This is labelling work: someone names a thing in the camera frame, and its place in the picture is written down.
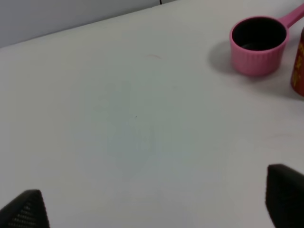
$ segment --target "black object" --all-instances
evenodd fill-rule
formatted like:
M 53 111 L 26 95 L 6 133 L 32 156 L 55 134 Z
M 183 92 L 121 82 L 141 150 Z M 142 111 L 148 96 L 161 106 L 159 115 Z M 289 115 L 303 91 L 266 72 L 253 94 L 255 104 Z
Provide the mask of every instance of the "black object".
M 0 228 L 49 228 L 41 191 L 27 190 L 1 209 Z
M 279 21 L 263 17 L 244 20 L 232 31 L 232 39 L 238 46 L 254 51 L 275 48 L 286 36 L 286 29 Z
M 276 228 L 303 228 L 304 175 L 282 164 L 269 165 L 266 206 Z

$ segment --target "black mesh object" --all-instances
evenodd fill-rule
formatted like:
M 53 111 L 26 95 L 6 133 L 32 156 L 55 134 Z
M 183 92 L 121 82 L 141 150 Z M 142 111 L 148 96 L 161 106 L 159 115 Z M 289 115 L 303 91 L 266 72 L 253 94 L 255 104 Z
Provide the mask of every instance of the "black mesh object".
M 0 228 L 49 228 L 41 191 L 27 190 L 1 209 Z
M 304 176 L 285 165 L 268 166 L 266 206 L 276 228 L 304 227 Z

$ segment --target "can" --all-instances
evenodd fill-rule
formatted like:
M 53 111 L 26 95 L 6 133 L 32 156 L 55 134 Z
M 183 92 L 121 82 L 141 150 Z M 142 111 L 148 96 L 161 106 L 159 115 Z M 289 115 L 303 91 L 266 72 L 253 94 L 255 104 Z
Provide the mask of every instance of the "can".
M 295 56 L 291 87 L 299 95 L 304 96 L 304 28 L 301 32 L 298 51 Z

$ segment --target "small mark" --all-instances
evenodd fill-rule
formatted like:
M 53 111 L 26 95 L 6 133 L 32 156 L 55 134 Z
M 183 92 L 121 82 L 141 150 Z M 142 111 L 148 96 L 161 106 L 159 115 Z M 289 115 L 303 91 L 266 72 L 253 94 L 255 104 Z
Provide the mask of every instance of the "small mark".
M 162 59 L 160 56 L 154 54 L 148 54 L 146 55 L 146 57 L 154 57 L 154 58 Z

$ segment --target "pink measuring cup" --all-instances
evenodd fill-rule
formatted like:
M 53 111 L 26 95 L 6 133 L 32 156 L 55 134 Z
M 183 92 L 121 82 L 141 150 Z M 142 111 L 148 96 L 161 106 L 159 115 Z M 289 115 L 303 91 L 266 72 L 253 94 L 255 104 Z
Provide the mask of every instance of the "pink measuring cup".
M 277 70 L 289 39 L 288 28 L 302 17 L 304 4 L 279 19 L 257 16 L 238 22 L 230 32 L 232 66 L 247 76 Z

